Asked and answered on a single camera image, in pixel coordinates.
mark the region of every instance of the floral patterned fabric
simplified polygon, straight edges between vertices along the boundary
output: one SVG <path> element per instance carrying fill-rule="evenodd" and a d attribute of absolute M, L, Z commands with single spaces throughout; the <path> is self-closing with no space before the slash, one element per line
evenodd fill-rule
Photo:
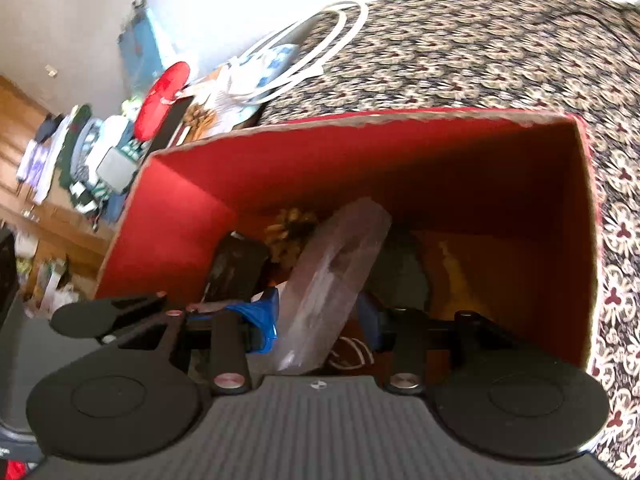
<path fill-rule="evenodd" d="M 640 57 L 622 14 L 600 0 L 384 0 L 359 34 L 310 78 L 272 101 L 262 124 L 361 110 L 540 108 L 589 125 L 601 202 L 602 298 L 588 371 L 610 416 L 597 456 L 625 479 L 640 474 Z M 640 17 L 624 14 L 640 31 Z M 356 11 L 349 12 L 350 23 Z M 322 17 L 308 52 L 333 27 Z"/>

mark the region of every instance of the red object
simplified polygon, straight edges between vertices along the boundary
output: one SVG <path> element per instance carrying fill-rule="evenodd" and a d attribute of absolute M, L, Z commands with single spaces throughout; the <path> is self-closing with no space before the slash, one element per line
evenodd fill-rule
<path fill-rule="evenodd" d="M 175 95 L 187 82 L 189 73 L 189 65 L 179 61 L 166 69 L 151 87 L 134 125 L 133 134 L 137 140 L 145 142 L 158 132 L 175 101 Z"/>
<path fill-rule="evenodd" d="M 327 218 L 369 196 L 417 233 L 432 312 L 483 307 L 580 365 L 597 290 L 584 139 L 573 116 L 446 108 L 259 126 L 156 152 L 97 297 L 165 290 L 172 301 L 197 303 L 227 232 L 263 239 L 280 208 Z M 443 264 L 443 244 L 455 265 Z"/>
<path fill-rule="evenodd" d="M 18 480 L 27 474 L 27 466 L 22 462 L 9 460 L 6 464 L 4 480 Z"/>

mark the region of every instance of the flower pattern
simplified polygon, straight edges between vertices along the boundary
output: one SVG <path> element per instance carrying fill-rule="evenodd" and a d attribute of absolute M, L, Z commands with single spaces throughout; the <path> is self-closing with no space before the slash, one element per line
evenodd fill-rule
<path fill-rule="evenodd" d="M 609 24 L 636 52 L 587 16 Z M 347 9 L 347 27 L 357 17 Z M 627 12 L 640 32 L 640 16 Z M 333 28 L 322 17 L 309 52 Z M 499 107 L 580 115 L 588 125 L 600 203 L 598 333 L 588 371 L 610 399 L 596 456 L 640 475 L 640 41 L 601 0 L 382 0 L 324 75 L 273 100 L 261 123 L 323 114 L 428 107 Z"/>

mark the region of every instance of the plastic bag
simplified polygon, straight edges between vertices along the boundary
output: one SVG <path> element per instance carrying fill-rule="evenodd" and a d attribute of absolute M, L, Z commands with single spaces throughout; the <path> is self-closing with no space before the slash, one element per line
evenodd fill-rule
<path fill-rule="evenodd" d="M 273 350 L 248 356 L 254 381 L 262 374 L 304 374 L 322 366 L 390 226 L 382 206 L 361 198 L 316 230 L 282 293 Z"/>

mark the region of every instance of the red oval object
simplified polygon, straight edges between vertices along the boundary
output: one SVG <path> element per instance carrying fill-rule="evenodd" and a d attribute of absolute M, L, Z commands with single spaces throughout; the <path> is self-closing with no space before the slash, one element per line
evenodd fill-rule
<path fill-rule="evenodd" d="M 190 71 L 188 64 L 179 61 L 167 68 L 151 87 L 133 127 L 137 140 L 145 142 L 158 132 L 175 101 L 175 95 L 187 82 Z"/>

